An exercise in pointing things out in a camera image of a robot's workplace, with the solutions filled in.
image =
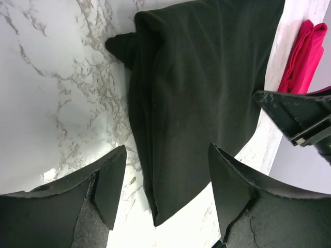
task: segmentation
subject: white marble countertop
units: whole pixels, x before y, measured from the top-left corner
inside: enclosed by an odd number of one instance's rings
[[[104,48],[134,30],[137,11],[170,0],[0,0],[0,193],[31,190],[90,164],[118,145],[128,151],[115,230],[108,247],[211,247],[220,237],[209,184],[155,228],[127,116],[129,72]],[[265,88],[277,90],[305,19],[320,23],[329,0],[287,0]],[[261,113],[236,156],[268,174],[281,134]]]

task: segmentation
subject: pink cloth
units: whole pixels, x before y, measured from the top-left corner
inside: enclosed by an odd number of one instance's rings
[[[325,23],[314,26],[307,20],[302,24],[280,82],[279,92],[307,93],[323,55],[322,43],[326,32]]]

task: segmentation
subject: white wall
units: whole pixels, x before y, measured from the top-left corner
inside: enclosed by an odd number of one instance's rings
[[[324,22],[331,28],[331,8]],[[309,91],[331,85],[331,30],[323,42],[324,54],[316,70]],[[282,138],[270,176],[285,183],[322,193],[331,194],[331,166],[318,155],[314,147],[293,147]]]

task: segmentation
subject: black fabric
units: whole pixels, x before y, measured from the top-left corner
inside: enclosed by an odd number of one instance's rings
[[[228,237],[222,237],[227,248],[331,247],[331,195],[277,181],[214,145],[209,169],[220,227],[233,218]],[[236,191],[238,184],[254,191],[244,207],[237,205],[243,195]]]
[[[121,146],[30,192],[0,195],[0,247],[106,247],[117,213],[126,155]]]
[[[154,224],[210,182],[208,145],[236,155],[260,109],[284,0],[200,0],[139,12],[136,33],[106,41],[132,69],[129,119]]]

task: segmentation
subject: black folded cloth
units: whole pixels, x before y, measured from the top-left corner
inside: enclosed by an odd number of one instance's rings
[[[284,0],[199,0],[139,12],[106,48],[132,70],[129,119],[154,224],[210,182],[208,145],[235,156],[255,132]]]

